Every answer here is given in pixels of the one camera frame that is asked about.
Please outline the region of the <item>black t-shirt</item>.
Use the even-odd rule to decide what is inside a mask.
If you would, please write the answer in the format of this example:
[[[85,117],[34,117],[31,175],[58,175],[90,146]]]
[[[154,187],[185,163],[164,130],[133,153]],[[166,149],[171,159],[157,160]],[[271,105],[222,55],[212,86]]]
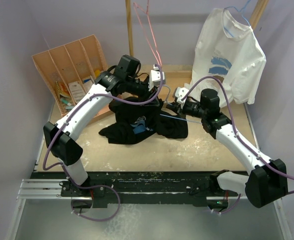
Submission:
[[[163,111],[163,105],[162,100],[158,106],[132,105],[113,100],[108,107],[115,114],[115,123],[101,129],[98,134],[106,137],[108,143],[118,145],[135,145],[154,134],[168,139],[187,138],[187,122],[160,116],[180,117]]]

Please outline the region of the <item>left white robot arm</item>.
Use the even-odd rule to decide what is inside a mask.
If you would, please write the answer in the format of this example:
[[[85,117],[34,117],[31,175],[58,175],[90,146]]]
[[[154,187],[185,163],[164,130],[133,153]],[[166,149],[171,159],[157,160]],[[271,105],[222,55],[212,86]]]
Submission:
[[[72,190],[78,196],[88,194],[92,186],[90,177],[81,162],[83,149],[77,139],[88,123],[111,101],[133,106],[146,106],[157,100],[161,91],[153,80],[162,85],[165,74],[161,61],[157,61],[150,71],[149,80],[138,79],[141,62],[135,57],[123,55],[117,65],[100,73],[88,93],[56,123],[47,122],[43,126],[46,143],[44,160],[49,154],[57,158],[53,166],[61,166],[67,179],[73,183]]]

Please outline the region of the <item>blue wire hanger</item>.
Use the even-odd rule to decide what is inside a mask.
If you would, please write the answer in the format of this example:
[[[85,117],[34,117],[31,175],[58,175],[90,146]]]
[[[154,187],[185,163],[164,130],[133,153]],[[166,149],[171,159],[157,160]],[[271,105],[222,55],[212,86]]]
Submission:
[[[166,85],[166,84],[164,84],[164,85],[162,86],[162,88],[167,88],[167,89],[168,89],[168,93],[167,93],[167,95],[166,95],[166,97],[165,97],[164,104],[172,105],[172,104],[169,103],[169,101],[168,101],[169,96],[170,96],[170,93],[171,93],[171,88],[170,88],[168,85]],[[188,119],[185,119],[185,118],[175,117],[175,116],[166,115],[166,114],[160,114],[160,116],[165,117],[165,118],[170,118],[170,119],[178,120],[178,121],[184,121],[184,122],[190,122],[190,123],[202,124],[200,121],[188,120]]]

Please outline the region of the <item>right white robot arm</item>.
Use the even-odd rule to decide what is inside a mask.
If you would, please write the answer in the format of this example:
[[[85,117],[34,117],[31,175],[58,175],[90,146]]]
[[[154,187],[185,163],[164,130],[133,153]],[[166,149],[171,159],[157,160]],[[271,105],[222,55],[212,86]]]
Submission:
[[[203,129],[223,144],[245,167],[247,175],[222,170],[212,175],[209,190],[215,196],[232,191],[246,196],[256,208],[261,208],[288,194],[285,163],[272,160],[261,153],[233,126],[232,120],[220,109],[217,91],[205,89],[200,101],[187,97],[188,90],[178,87],[173,93],[174,101],[167,108],[179,115],[201,119]]]

